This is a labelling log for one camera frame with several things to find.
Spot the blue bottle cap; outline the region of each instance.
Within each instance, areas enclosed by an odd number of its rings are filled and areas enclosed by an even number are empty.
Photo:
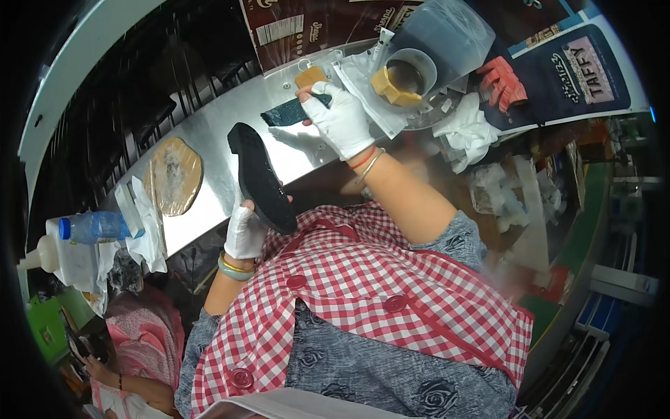
[[[61,240],[69,240],[70,238],[70,219],[60,219],[58,221],[58,235]]]

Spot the white glove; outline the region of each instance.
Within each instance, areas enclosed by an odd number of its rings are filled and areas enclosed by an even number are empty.
[[[234,259],[255,259],[261,255],[268,227],[253,212],[253,201],[242,201],[238,187],[223,249]]]
[[[375,142],[368,130],[363,104],[357,97],[328,82],[314,83],[312,93],[326,93],[333,98],[328,109],[316,97],[305,93],[298,96],[305,114],[340,160],[349,160]]]

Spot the red button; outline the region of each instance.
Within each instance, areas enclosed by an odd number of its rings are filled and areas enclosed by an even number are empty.
[[[286,286],[292,290],[302,288],[305,284],[307,284],[307,278],[304,275],[289,276],[289,279],[286,280]]]
[[[249,372],[248,369],[245,368],[237,368],[233,369],[230,372],[230,380],[232,381],[232,384],[239,388],[240,390],[246,390],[248,388],[251,388],[253,385],[253,375]]]
[[[405,296],[404,295],[397,295],[393,297],[389,297],[388,300],[384,301],[384,310],[386,310],[389,313],[395,313],[399,312],[405,306],[407,305],[407,302],[405,301]]]

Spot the green machine part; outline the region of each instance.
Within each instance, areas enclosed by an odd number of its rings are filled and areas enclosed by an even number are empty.
[[[49,364],[57,362],[67,353],[68,348],[65,327],[58,316],[59,311],[57,297],[40,302],[37,296],[30,299],[30,309],[25,311],[33,338]]]

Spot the gray floral shirt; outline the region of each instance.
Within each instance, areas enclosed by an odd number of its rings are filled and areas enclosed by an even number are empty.
[[[477,224],[462,211],[432,243],[414,250],[440,252],[480,271],[486,246]],[[293,347],[286,387],[367,404],[406,416],[508,418],[516,389],[506,373],[448,361],[344,332],[295,305]],[[186,343],[175,405],[188,418],[196,366],[218,328],[219,316],[204,310]]]

